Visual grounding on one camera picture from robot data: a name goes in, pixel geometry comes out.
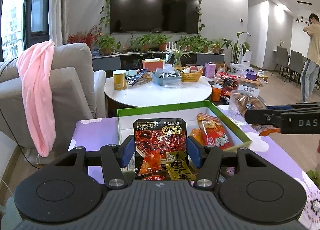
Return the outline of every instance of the pink blanket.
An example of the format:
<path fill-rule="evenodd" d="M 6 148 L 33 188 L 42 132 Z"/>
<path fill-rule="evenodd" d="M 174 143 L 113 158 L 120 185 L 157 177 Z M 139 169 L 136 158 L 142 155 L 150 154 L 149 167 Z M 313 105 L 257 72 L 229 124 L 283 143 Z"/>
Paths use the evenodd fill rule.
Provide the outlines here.
<path fill-rule="evenodd" d="M 49 85 L 54 42 L 32 45 L 17 60 L 28 128 L 38 153 L 47 157 L 56 137 Z"/>

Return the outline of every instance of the black television screen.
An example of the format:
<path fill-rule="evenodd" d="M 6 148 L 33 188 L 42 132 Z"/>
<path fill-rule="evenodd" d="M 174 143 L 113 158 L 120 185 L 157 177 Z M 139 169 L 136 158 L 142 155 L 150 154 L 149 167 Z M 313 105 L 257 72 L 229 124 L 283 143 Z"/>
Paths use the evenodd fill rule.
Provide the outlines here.
<path fill-rule="evenodd" d="M 110 0 L 110 33 L 198 33 L 198 0 Z"/>

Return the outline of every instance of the person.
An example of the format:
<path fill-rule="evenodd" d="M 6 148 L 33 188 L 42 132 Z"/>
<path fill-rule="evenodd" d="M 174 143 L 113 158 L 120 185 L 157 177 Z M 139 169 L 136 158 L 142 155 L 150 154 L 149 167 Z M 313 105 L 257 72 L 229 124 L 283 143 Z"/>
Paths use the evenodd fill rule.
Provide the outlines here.
<path fill-rule="evenodd" d="M 301 94 L 304 103 L 309 101 L 315 87 L 316 78 L 320 68 L 320 24 L 319 17 L 312 13 L 309 17 L 310 25 L 303 28 L 303 31 L 310 36 L 307 61 L 301 74 Z"/>

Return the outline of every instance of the gray pants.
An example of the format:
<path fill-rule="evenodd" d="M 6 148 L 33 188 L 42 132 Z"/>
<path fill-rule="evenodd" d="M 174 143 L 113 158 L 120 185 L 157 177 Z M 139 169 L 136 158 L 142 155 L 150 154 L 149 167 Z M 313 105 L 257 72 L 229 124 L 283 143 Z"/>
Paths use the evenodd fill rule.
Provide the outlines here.
<path fill-rule="evenodd" d="M 310 59 L 307 59 L 302 70 L 300 81 L 303 102 L 309 101 L 309 97 L 311 96 L 313 88 L 315 87 L 318 72 L 319 66 Z"/>

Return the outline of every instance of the air vent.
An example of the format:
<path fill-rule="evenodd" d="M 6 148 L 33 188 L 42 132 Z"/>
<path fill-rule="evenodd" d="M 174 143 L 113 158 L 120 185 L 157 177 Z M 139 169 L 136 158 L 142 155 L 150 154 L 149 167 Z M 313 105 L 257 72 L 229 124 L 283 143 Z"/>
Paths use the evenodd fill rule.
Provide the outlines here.
<path fill-rule="evenodd" d="M 302 4 L 308 4 L 308 5 L 312 5 L 312 3 L 301 2 L 301 1 L 297 1 L 297 3 L 302 3 Z"/>

